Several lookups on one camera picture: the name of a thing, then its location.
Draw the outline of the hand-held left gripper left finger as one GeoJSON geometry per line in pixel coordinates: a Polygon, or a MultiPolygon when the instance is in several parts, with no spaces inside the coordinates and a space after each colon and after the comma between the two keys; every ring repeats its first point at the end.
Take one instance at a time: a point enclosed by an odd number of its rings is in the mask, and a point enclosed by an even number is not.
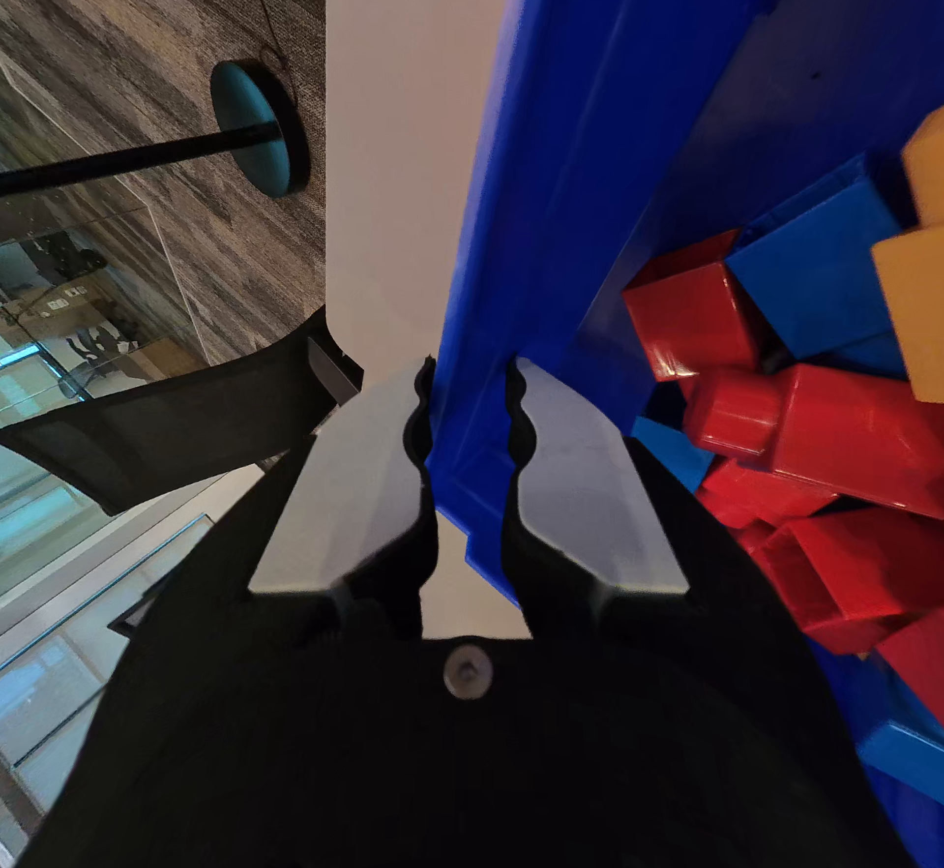
{"type": "Polygon", "coordinates": [[[249,580],[252,594],[376,606],[395,638],[422,638],[438,563],[427,459],[431,356],[362,390],[322,426],[249,580]]]}

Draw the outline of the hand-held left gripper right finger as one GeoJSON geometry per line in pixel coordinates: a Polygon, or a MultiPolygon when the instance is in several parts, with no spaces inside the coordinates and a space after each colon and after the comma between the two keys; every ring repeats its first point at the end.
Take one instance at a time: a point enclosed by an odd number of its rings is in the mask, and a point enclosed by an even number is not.
{"type": "Polygon", "coordinates": [[[620,431],[531,360],[507,366],[503,571],[534,638],[685,614],[688,579],[620,431]]]}

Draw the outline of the pile of mixed toy blocks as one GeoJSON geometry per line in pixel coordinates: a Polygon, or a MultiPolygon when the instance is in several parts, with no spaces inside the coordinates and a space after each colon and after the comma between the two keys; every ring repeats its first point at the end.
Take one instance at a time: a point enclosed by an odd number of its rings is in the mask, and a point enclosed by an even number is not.
{"type": "Polygon", "coordinates": [[[632,436],[832,658],[859,759],[942,805],[942,108],[906,229],[856,156],[621,296],[657,382],[632,436]]]}

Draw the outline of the blue tagged plastic bin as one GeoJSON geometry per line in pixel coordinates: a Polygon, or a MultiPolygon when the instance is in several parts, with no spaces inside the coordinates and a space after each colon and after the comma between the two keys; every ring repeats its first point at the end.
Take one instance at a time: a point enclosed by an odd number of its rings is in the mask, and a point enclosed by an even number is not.
{"type": "Polygon", "coordinates": [[[621,293],[856,156],[906,229],[900,149],[942,106],[942,0],[508,0],[433,390],[436,500],[503,571],[505,377],[525,357],[618,427],[685,614],[469,640],[457,864],[942,866],[942,805],[859,759],[832,658],[632,428],[657,382],[621,293]]]}

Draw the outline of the black floor lamp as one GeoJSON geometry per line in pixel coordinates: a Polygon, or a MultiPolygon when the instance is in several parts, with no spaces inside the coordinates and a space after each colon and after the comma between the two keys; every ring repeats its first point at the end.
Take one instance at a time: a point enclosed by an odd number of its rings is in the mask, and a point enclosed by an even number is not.
{"type": "Polygon", "coordinates": [[[1,196],[14,197],[228,154],[243,177],[269,199],[304,190],[312,160],[289,93],[257,60],[224,60],[209,78],[218,131],[125,150],[86,155],[1,175],[1,196]]]}

